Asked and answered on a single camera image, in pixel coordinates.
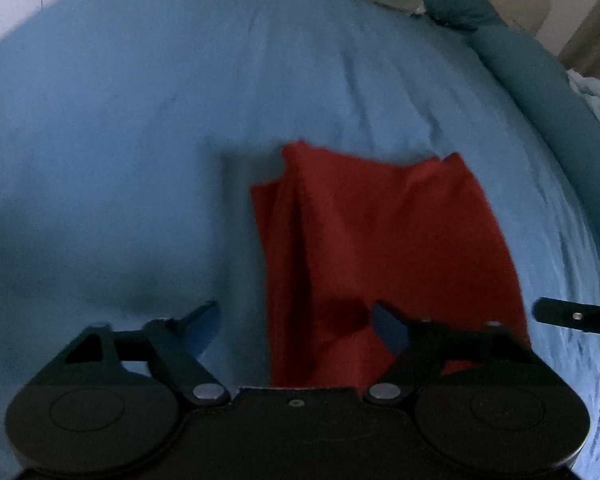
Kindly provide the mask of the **red cloth garment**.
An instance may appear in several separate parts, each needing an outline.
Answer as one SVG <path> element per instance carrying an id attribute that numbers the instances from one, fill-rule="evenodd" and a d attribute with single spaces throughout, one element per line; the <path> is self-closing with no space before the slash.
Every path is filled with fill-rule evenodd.
<path id="1" fill-rule="evenodd" d="M 379 301 L 527 338 L 512 257 L 459 154 L 394 166 L 298 142 L 282 155 L 282 176 L 250 191 L 274 387 L 369 387 L 393 360 L 373 328 Z"/>

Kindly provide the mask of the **blue bed sheet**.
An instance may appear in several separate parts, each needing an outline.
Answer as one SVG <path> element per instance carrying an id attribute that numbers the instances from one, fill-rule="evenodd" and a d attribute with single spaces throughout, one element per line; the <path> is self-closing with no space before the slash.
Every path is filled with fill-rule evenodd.
<path id="1" fill-rule="evenodd" d="M 459 32 L 360 0 L 59 0 L 0 43 L 0 479 L 10 399 L 85 326 L 219 301 L 202 360 L 268 382 L 249 197 L 302 139 L 459 152 L 524 299 L 600 304 L 600 246 L 541 137 Z"/>

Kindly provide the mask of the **teal crumpled duvet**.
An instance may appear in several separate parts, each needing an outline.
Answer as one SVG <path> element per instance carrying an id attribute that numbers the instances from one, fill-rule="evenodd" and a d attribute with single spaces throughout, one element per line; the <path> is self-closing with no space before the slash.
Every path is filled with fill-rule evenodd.
<path id="1" fill-rule="evenodd" d="M 469 44 L 553 152 L 600 238 L 600 123 L 568 70 L 490 0 L 424 0 L 430 18 L 468 32 Z"/>

